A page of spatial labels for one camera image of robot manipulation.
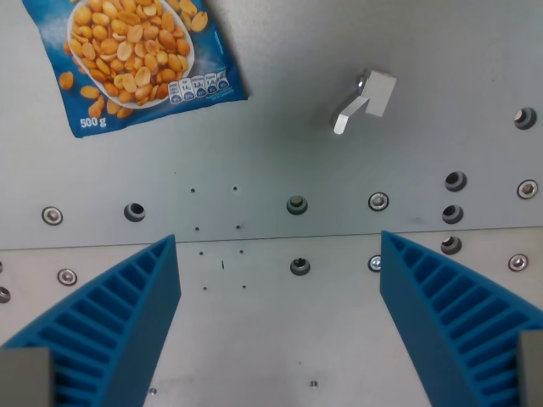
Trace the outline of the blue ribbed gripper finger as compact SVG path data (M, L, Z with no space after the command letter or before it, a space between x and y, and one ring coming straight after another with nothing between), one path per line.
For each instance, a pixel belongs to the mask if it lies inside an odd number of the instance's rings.
M4 348L47 348L56 406L141 406L181 298L172 235L95 277Z
M433 406L518 406L517 342L542 311L478 272L383 231L380 293Z

